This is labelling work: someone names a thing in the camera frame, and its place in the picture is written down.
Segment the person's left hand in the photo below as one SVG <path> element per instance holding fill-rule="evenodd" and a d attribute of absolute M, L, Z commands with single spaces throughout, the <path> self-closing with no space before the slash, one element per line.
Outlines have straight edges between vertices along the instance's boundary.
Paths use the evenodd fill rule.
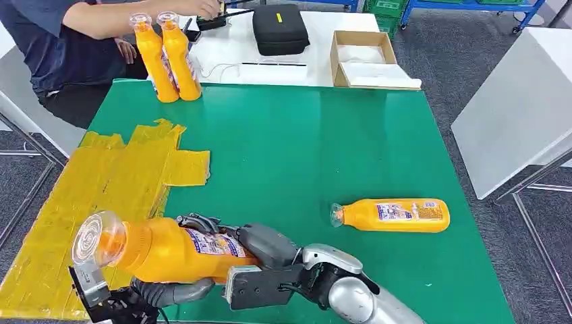
<path fill-rule="evenodd" d="M 122 38 L 115 38 L 114 41 L 125 62 L 127 64 L 133 64 L 138 56 L 134 46 Z"/>

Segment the person's right hand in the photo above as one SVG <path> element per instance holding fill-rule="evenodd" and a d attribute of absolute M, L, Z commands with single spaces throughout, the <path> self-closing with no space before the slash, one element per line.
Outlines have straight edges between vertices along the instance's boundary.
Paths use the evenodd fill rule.
<path fill-rule="evenodd" d="M 217 0 L 176 0 L 172 11 L 184 16 L 200 16 L 211 20 L 219 16 L 221 4 Z"/>

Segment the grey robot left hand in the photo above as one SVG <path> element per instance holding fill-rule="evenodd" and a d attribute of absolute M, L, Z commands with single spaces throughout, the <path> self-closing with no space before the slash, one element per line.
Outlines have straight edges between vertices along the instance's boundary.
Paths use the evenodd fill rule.
<path fill-rule="evenodd" d="M 211 278 L 202 278 L 194 283 L 165 284 L 145 282 L 134 277 L 130 286 L 147 304 L 164 308 L 204 298 L 215 287 L 215 282 Z"/>

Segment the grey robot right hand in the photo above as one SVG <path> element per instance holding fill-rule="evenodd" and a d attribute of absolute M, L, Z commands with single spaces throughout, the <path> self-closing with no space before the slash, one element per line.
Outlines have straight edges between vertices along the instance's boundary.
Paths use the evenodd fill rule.
<path fill-rule="evenodd" d="M 300 252 L 297 244 L 288 237 L 260 223 L 226 225 L 220 219 L 198 213 L 179 215 L 175 221 L 180 227 L 198 230 L 203 234 L 227 234 L 235 238 L 265 269 L 281 269 L 293 265 Z"/>

